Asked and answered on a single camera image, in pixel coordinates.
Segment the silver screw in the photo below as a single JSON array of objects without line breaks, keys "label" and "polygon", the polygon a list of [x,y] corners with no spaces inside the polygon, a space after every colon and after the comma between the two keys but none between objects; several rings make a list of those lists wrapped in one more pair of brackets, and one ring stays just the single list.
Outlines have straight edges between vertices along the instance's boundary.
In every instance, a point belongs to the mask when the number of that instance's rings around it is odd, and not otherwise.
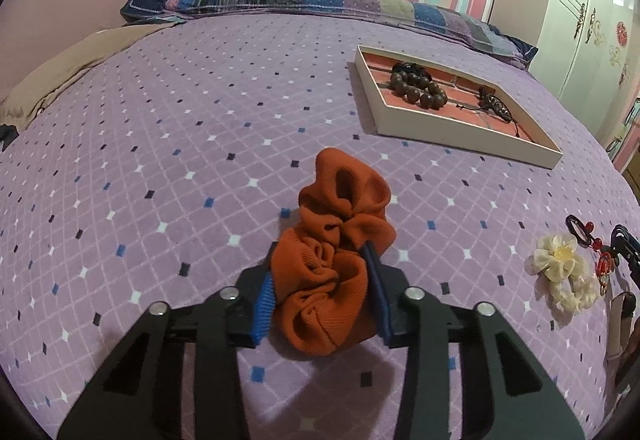
[{"label": "silver screw", "polygon": [[404,295],[412,301],[420,301],[424,297],[424,290],[417,286],[410,286],[404,291]]},{"label": "silver screw", "polygon": [[151,303],[149,313],[151,315],[164,315],[168,309],[169,305],[167,303],[163,301],[156,301],[155,303]]},{"label": "silver screw", "polygon": [[495,306],[487,302],[478,303],[478,306],[476,306],[476,310],[480,315],[483,315],[485,317],[491,317],[493,314],[495,314]]},{"label": "silver screw", "polygon": [[225,286],[220,291],[220,297],[225,301],[235,301],[239,295],[240,291],[235,286]]}]

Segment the purple bedsheet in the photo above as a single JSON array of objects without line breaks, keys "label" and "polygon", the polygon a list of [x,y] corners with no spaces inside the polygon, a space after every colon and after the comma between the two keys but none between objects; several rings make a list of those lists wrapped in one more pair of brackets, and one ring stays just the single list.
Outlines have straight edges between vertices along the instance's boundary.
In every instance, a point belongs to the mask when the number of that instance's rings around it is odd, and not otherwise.
[{"label": "purple bedsheet", "polygon": [[[547,171],[377,136],[351,65],[357,44],[500,84],[564,158]],[[616,223],[638,233],[636,200],[602,148],[526,72],[491,57],[357,20],[265,14],[149,36],[71,86],[0,156],[0,361],[50,434],[149,303],[200,302],[263,258],[295,221],[324,146],[387,179],[398,238],[386,262],[444,302],[494,301],[593,432],[611,396],[606,306],[567,321],[524,263],[569,212],[599,236]],[[404,356],[377,339],[322,359],[290,354],[277,336],[243,350],[254,440],[391,438]],[[455,348],[450,357],[458,438]]]}]

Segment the wardrobe door handle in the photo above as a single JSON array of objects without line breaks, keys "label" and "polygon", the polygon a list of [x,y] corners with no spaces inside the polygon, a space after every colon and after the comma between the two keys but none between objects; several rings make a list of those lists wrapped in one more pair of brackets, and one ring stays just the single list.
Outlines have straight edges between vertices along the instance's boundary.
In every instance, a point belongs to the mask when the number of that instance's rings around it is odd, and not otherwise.
[{"label": "wardrobe door handle", "polygon": [[591,34],[593,34],[593,24],[596,22],[596,8],[593,7],[593,12],[591,13],[591,19],[589,21],[589,29],[587,30],[587,39],[585,40],[585,44],[589,42],[591,39]]},{"label": "wardrobe door handle", "polygon": [[578,18],[578,24],[575,26],[574,39],[577,39],[578,34],[580,33],[580,29],[584,25],[584,10],[586,8],[587,8],[587,6],[584,3],[580,7],[580,17]]}]

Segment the red floral decoration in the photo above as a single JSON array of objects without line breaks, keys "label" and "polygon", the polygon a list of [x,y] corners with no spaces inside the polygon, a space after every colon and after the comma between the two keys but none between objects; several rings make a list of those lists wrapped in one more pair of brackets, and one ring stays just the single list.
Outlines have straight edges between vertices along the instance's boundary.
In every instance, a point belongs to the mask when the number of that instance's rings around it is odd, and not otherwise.
[{"label": "red floral decoration", "polygon": [[626,33],[626,26],[622,21],[616,26],[616,36],[618,37],[618,44],[625,47],[628,41],[628,34]]}]

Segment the white wardrobe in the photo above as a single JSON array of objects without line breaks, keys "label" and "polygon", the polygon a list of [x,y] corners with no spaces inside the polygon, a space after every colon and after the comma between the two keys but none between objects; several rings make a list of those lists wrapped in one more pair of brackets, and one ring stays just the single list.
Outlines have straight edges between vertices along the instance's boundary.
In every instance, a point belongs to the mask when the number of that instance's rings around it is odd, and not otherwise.
[{"label": "white wardrobe", "polygon": [[615,106],[622,113],[628,104],[628,75],[636,67],[628,61],[635,58],[628,56],[628,43],[637,2],[548,0],[540,51],[530,65],[534,77],[599,140],[607,138]]}]

